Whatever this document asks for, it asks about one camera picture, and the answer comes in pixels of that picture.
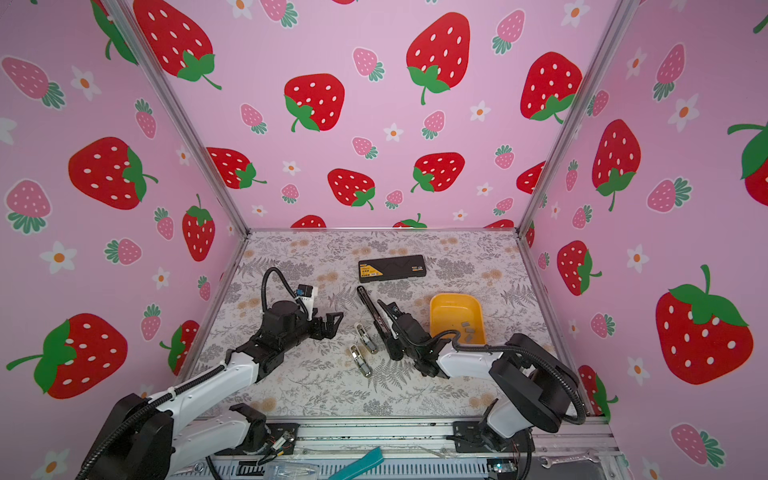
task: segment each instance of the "strawberry wallpaper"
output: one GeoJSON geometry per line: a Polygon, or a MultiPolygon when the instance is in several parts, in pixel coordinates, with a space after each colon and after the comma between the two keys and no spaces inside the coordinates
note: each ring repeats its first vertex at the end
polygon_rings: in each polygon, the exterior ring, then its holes
{"type": "Polygon", "coordinates": [[[614,4],[132,5],[252,228],[456,228],[519,222],[614,4]]]}
{"type": "Polygon", "coordinates": [[[641,2],[528,242],[635,478],[758,478],[766,4],[641,2]]]}
{"type": "Polygon", "coordinates": [[[237,237],[100,2],[0,31],[2,460],[72,478],[117,400],[176,382],[237,237]]]}

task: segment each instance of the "teal object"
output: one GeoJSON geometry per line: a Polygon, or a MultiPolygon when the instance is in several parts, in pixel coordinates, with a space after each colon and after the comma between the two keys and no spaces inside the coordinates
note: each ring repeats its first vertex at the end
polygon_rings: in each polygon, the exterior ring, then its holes
{"type": "Polygon", "coordinates": [[[354,463],[350,463],[346,467],[342,468],[338,472],[328,478],[328,480],[349,480],[355,478],[358,475],[369,471],[371,468],[381,465],[384,462],[382,455],[382,449],[376,447],[370,452],[366,453],[366,456],[354,463]]]}

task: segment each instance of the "wrench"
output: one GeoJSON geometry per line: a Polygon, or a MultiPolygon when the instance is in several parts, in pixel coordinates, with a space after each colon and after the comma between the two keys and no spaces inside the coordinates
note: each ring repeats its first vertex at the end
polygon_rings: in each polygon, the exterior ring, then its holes
{"type": "Polygon", "coordinates": [[[541,466],[544,468],[552,468],[552,466],[557,463],[580,462],[581,460],[589,460],[592,463],[600,463],[600,459],[598,458],[598,451],[589,449],[586,453],[580,453],[578,455],[571,455],[568,457],[543,457],[541,459],[541,466]]]}

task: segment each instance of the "yellow tray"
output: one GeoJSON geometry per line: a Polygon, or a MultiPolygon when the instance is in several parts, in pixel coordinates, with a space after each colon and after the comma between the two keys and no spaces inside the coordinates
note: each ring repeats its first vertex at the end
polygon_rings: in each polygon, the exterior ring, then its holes
{"type": "Polygon", "coordinates": [[[485,345],[485,327],[480,302],[472,295],[464,293],[435,295],[429,302],[429,333],[435,336],[445,330],[461,332],[460,343],[485,345]]]}

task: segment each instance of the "floral patterned mat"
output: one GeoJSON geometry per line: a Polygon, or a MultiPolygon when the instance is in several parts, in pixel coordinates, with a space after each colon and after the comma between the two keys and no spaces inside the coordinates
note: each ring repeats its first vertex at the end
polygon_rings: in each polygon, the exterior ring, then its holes
{"type": "MultiPolygon", "coordinates": [[[[230,405],[246,402],[269,416],[461,416],[480,415],[503,395],[493,382],[467,377],[422,377],[407,357],[393,362],[386,351],[360,351],[373,368],[364,377],[349,354],[361,322],[383,348],[368,310],[357,296],[357,262],[363,259],[422,254],[423,278],[366,284],[373,301],[396,301],[429,331],[429,301],[437,293],[458,292],[476,297],[483,309],[486,341],[505,342],[521,332],[551,347],[510,232],[492,230],[292,230],[252,235],[230,285],[194,374],[217,364],[226,349],[244,343],[261,323],[260,285],[270,266],[283,271],[292,286],[319,288],[315,307],[324,315],[344,312],[336,338],[308,339],[285,355],[270,376],[227,397],[207,412],[218,415],[230,405]]],[[[277,278],[270,278],[270,303],[286,300],[277,278]]]]}

